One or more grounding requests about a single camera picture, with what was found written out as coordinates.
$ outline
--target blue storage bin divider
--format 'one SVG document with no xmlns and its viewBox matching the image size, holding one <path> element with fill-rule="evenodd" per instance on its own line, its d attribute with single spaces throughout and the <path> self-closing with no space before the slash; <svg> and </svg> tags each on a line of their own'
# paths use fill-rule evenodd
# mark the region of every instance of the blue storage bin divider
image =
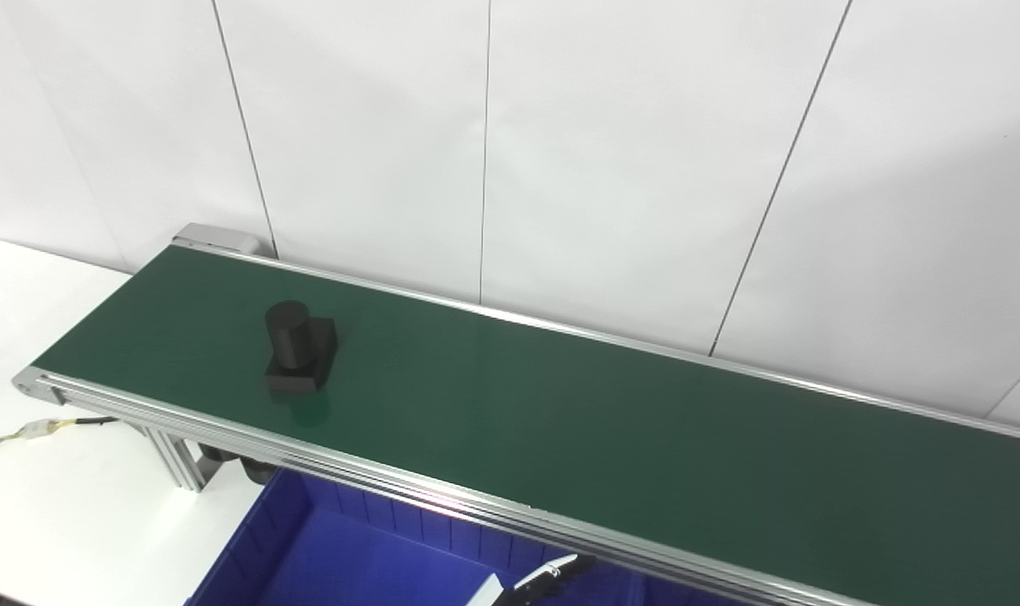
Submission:
<svg viewBox="0 0 1020 606">
<path fill-rule="evenodd" d="M 566 555 L 524 537 L 278 470 L 190 606 L 464 606 Z M 737 606 L 598 563 L 544 606 Z"/>
</svg>

